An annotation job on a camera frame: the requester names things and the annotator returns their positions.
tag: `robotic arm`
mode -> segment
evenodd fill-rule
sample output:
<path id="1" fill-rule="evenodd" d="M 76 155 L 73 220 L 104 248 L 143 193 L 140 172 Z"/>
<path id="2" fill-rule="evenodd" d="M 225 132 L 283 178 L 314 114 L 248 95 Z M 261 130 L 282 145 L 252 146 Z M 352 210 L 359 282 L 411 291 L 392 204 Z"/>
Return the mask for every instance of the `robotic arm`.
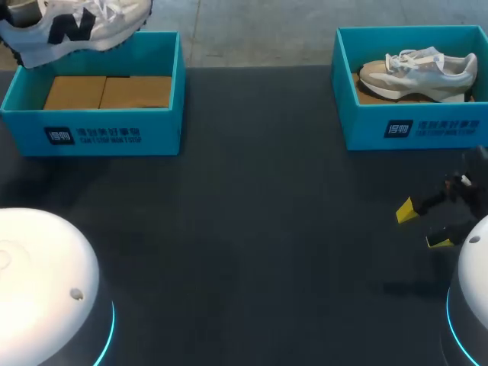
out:
<path id="1" fill-rule="evenodd" d="M 472 220 L 462 224 L 447 225 L 426 237 L 427 246 L 439 248 L 458 246 L 464 242 L 469 232 L 488 215 L 488 151 L 478 146 L 463 154 L 465 172 L 446 175 L 442 185 L 428 197 L 409 197 L 396 212 L 398 223 L 404 223 L 417 216 L 426 215 L 432 207 L 446 200 L 455 202 L 458 198 L 469 207 Z"/>

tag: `shoelace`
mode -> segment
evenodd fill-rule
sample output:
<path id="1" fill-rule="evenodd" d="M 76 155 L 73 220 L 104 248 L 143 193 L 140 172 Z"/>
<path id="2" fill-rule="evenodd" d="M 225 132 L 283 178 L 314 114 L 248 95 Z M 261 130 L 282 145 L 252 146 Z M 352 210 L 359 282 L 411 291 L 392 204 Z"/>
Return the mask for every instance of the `shoelace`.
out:
<path id="1" fill-rule="evenodd" d="M 390 56 L 387 53 L 385 66 L 388 72 L 393 72 L 393 69 L 406 68 L 406 69 L 418 69 L 419 66 L 415 62 L 415 57 L 410 57 L 409 54 L 416 50 L 403 50 L 398 55 Z"/>

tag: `n logo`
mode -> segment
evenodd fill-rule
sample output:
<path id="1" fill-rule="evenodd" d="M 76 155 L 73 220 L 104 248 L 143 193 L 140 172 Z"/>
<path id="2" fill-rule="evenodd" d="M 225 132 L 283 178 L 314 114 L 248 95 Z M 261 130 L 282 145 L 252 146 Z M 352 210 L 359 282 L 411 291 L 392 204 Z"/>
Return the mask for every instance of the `n logo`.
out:
<path id="1" fill-rule="evenodd" d="M 95 25 L 95 16 L 83 8 L 82 21 L 79 27 L 73 14 L 58 15 L 53 19 L 47 43 L 60 44 L 66 35 L 70 40 L 90 40 Z"/>

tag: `teal box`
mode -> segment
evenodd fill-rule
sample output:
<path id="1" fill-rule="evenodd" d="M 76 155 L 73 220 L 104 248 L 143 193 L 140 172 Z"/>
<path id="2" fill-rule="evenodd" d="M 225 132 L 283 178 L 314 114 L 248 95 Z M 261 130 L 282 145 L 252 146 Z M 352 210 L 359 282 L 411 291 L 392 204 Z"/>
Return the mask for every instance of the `teal box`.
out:
<path id="1" fill-rule="evenodd" d="M 171 76 L 168 108 L 43 111 L 57 75 Z M 185 59 L 175 32 L 137 32 L 116 49 L 82 51 L 47 66 L 19 67 L 2 104 L 24 156 L 177 155 Z"/>
<path id="2" fill-rule="evenodd" d="M 478 57 L 475 103 L 359 104 L 352 72 L 402 50 L 434 46 Z M 488 39 L 478 26 L 339 28 L 332 87 L 349 150 L 439 149 L 488 145 Z"/>

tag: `round white dome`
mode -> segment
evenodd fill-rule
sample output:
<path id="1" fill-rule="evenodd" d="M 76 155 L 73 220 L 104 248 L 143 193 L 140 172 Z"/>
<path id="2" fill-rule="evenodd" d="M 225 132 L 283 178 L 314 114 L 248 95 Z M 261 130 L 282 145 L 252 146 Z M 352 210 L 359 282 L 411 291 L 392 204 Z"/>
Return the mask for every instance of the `round white dome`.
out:
<path id="1" fill-rule="evenodd" d="M 466 238 L 457 269 L 467 305 L 488 328 L 488 217 L 482 219 Z"/>
<path id="2" fill-rule="evenodd" d="M 87 239 L 40 210 L 0 209 L 0 364 L 44 362 L 81 328 L 98 291 Z"/>

